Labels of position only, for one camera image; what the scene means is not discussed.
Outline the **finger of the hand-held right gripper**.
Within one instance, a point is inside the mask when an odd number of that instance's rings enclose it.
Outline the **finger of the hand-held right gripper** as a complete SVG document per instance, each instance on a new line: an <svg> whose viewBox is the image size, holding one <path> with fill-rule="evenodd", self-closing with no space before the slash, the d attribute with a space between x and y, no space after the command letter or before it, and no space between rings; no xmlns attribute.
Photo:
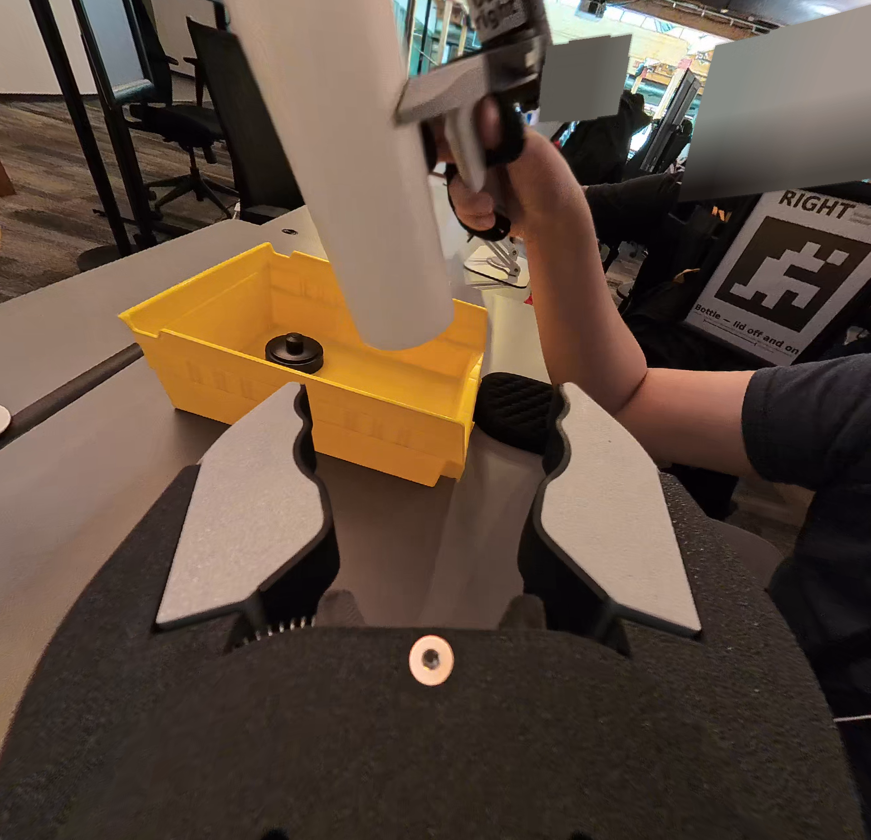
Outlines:
<svg viewBox="0 0 871 840"><path fill-rule="evenodd" d="M544 44L502 44L410 77L396 106L396 123L446 116L490 95L526 104L538 97L544 57Z"/></svg>

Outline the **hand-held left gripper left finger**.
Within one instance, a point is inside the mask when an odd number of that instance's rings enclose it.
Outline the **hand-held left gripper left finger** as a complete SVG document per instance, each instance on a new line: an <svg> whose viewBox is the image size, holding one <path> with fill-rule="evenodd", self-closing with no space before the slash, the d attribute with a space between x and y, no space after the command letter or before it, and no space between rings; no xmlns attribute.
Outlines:
<svg viewBox="0 0 871 840"><path fill-rule="evenodd" d="M254 633L311 620L339 571L303 385L285 385L201 458L155 626L240 614Z"/></svg>

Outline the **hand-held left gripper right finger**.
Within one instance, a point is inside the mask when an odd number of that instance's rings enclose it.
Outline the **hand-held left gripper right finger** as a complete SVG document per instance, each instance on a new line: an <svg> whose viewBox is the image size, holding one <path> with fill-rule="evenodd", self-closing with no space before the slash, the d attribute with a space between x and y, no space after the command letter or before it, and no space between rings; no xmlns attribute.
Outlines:
<svg viewBox="0 0 871 840"><path fill-rule="evenodd" d="M633 623L698 638L658 466L579 387L560 386L551 412L544 476L517 553L524 593L541 602L550 630L618 640Z"/></svg>

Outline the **white plastic bottle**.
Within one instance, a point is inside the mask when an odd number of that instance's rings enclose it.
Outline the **white plastic bottle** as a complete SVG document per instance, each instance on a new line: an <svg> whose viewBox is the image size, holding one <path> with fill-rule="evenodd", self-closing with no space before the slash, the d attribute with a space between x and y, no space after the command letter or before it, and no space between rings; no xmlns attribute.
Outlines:
<svg viewBox="0 0 871 840"><path fill-rule="evenodd" d="M406 350L454 317L392 0L223 0L355 328Z"/></svg>

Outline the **yellow plastic bin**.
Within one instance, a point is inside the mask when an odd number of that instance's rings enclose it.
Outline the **yellow plastic bin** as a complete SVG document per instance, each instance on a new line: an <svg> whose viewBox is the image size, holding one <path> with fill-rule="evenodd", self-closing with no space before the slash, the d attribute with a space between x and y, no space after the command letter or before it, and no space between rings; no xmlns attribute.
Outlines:
<svg viewBox="0 0 871 840"><path fill-rule="evenodd" d="M383 352L355 330L329 262L266 243L119 315L176 409L233 424L305 384L318 453L424 486L463 474L487 342L482 306L454 300L447 331ZM265 358L298 332L324 349L315 374Z"/></svg>

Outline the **black bottle lid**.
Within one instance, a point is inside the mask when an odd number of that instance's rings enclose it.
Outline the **black bottle lid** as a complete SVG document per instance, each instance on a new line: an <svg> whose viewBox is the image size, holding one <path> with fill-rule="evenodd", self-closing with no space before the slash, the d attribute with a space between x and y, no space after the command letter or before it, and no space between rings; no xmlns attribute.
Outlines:
<svg viewBox="0 0 871 840"><path fill-rule="evenodd" d="M313 337L289 332L273 337L267 342L265 358L278 366L315 374L324 365L324 349Z"/></svg>

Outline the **person's right forearm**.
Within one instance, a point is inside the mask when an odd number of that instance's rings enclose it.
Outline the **person's right forearm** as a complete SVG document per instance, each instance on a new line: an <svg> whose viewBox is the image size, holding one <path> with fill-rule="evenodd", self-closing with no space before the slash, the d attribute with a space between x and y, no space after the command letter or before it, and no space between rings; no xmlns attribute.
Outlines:
<svg viewBox="0 0 871 840"><path fill-rule="evenodd" d="M742 411L753 374L648 367L606 283L584 192L529 207L524 240L550 380L581 389L659 463L750 475Z"/></svg>

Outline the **person's right hand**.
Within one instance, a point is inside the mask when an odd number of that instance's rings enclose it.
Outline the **person's right hand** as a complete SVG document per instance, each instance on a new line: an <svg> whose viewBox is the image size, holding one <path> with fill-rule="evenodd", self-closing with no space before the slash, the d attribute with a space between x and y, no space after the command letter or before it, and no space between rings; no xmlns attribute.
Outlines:
<svg viewBox="0 0 871 840"><path fill-rule="evenodd" d="M492 229L502 215L511 224L511 236L530 240L563 218L589 224L589 211L581 185L559 150L546 137L511 112L510 124L523 129L520 155L490 170L492 189L472 190L455 175L447 179L450 205L459 222L476 232Z"/></svg>

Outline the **black textured pad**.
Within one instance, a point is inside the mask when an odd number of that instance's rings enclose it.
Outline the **black textured pad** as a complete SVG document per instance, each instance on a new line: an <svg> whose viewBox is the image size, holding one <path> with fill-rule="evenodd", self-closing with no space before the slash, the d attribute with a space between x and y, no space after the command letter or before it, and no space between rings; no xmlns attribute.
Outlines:
<svg viewBox="0 0 871 840"><path fill-rule="evenodd" d="M543 456L559 412L558 390L551 384L497 371L478 388L475 427L491 439L517 450Z"/></svg>

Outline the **black office chair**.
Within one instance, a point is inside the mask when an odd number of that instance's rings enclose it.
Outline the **black office chair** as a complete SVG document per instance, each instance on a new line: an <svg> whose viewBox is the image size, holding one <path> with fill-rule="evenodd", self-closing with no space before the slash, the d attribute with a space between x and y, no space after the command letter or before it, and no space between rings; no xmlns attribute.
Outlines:
<svg viewBox="0 0 871 840"><path fill-rule="evenodd" d="M223 142L224 136L215 111L204 105L205 81L200 62L195 57L186 57L185 62L194 69L195 102L177 103L173 100L171 66L178 61L164 51L158 33L147 13L137 18L139 30L152 69L153 90L143 102L128 106L131 120L129 127L160 137L164 142L178 145L189 159L189 173L157 181L147 181L147 196L153 202L155 218L162 218L162 208L180 197L192 194L199 202L212 203L225 219L232 213L219 199L219 193L231 197L238 194L232 187L204 177L196 157L200 152L205 162L214 164L217 157L214 145Z"/></svg>

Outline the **black framed tag sign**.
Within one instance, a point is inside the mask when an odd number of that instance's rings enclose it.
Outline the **black framed tag sign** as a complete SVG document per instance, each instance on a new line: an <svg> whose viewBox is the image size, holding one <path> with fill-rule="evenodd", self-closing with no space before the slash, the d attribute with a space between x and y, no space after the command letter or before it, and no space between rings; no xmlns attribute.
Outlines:
<svg viewBox="0 0 871 840"><path fill-rule="evenodd" d="M749 196L683 325L760 366L818 358L869 311L869 183Z"/></svg>

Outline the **black metal stand leg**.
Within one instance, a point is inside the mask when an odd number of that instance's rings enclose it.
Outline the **black metal stand leg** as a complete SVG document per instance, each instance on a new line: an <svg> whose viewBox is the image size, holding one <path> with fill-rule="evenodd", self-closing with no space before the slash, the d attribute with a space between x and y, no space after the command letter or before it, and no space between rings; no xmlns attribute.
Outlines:
<svg viewBox="0 0 871 840"><path fill-rule="evenodd" d="M2 276L18 290L77 272L77 256L108 244L97 194L61 96L17 93L49 85L50 64L27 0L2 0Z"/></svg>
<svg viewBox="0 0 871 840"><path fill-rule="evenodd" d="M135 0L116 0L114 18L117 40L110 43L113 65L110 85L117 111L119 149L117 159L124 162L126 195L139 232L142 247L158 244L152 207L132 137L132 128L125 115L130 103L139 103L154 89L154 80L147 47L137 19Z"/></svg>

